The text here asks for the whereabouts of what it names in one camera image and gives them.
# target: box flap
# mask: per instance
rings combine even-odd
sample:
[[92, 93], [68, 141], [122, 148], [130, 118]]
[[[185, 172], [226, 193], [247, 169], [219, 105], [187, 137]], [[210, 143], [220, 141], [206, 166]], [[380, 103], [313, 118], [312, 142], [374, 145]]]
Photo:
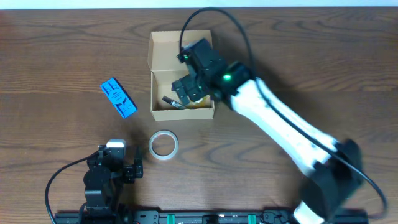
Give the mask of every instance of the box flap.
[[[148, 66], [151, 71], [187, 70], [177, 59], [180, 31], [151, 32], [148, 50]], [[210, 30], [186, 30], [182, 45], [206, 38], [211, 44]]]
[[213, 119], [214, 108], [185, 110], [151, 111], [156, 121], [173, 121], [183, 119]]

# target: wood grain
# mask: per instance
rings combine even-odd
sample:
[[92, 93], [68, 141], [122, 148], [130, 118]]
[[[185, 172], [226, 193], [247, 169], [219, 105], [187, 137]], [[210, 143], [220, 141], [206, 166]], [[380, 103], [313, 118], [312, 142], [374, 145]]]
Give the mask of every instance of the wood grain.
[[[398, 223], [397, 8], [230, 9], [252, 42], [267, 84], [288, 106], [336, 138], [353, 138]], [[49, 223], [45, 185], [61, 166], [109, 139], [144, 148], [169, 129], [171, 161], [144, 155], [144, 178], [122, 200], [163, 210], [262, 209], [297, 203], [302, 181], [283, 150], [218, 104], [215, 118], [155, 122], [149, 111], [149, 34], [179, 30], [193, 9], [0, 11], [0, 223]], [[208, 12], [189, 29], [211, 29], [228, 60], [247, 61], [240, 34]], [[116, 77], [138, 112], [123, 120], [100, 90]], [[127, 152], [131, 161], [132, 151]], [[78, 164], [50, 189], [52, 210], [85, 201]], [[347, 206], [380, 209], [364, 185]]]

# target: blue foam block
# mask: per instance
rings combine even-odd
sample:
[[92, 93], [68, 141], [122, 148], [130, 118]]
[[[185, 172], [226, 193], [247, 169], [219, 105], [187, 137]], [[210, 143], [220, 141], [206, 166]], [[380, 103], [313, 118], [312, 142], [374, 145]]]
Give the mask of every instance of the blue foam block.
[[101, 85], [101, 89], [104, 91], [105, 95], [117, 109], [122, 118], [126, 119], [128, 116], [137, 111], [137, 107], [131, 100], [130, 96], [126, 93], [126, 91], [124, 91], [123, 87], [115, 78], [111, 78], [110, 80], [104, 82]]

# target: roll of tape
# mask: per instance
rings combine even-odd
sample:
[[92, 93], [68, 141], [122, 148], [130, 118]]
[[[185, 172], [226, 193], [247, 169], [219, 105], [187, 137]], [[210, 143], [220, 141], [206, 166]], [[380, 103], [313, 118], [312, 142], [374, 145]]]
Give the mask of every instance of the roll of tape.
[[[154, 149], [152, 148], [152, 143], [155, 141], [155, 139], [156, 139], [157, 137], [163, 135], [163, 134], [170, 136], [170, 137], [174, 140], [174, 143], [175, 143], [173, 151], [172, 151], [170, 154], [166, 155], [166, 156], [163, 156], [163, 155], [160, 155], [160, 154], [156, 153], [156, 152], [154, 151]], [[152, 137], [150, 137], [150, 140], [149, 140], [149, 152], [150, 152], [156, 159], [160, 159], [160, 160], [171, 159], [171, 158], [173, 158], [174, 155], [176, 155], [177, 151], [178, 151], [178, 139], [177, 139], [176, 135], [175, 135], [173, 132], [171, 132], [171, 131], [165, 131], [165, 130], [163, 130], [163, 131], [158, 131], [158, 132], [156, 132]]]

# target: open cardboard box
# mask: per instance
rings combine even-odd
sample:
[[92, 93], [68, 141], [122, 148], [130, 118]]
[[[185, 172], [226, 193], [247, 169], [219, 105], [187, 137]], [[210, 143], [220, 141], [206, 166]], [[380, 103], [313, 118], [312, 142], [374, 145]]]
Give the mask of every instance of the open cardboard box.
[[[187, 66], [177, 59], [180, 31], [151, 32], [148, 51], [150, 75], [150, 112], [156, 121], [182, 119], [213, 119], [214, 102], [207, 96], [200, 103], [181, 110], [164, 102], [167, 96], [180, 103], [172, 82], [188, 75]], [[210, 30], [185, 31], [182, 45], [206, 38], [211, 44]]]

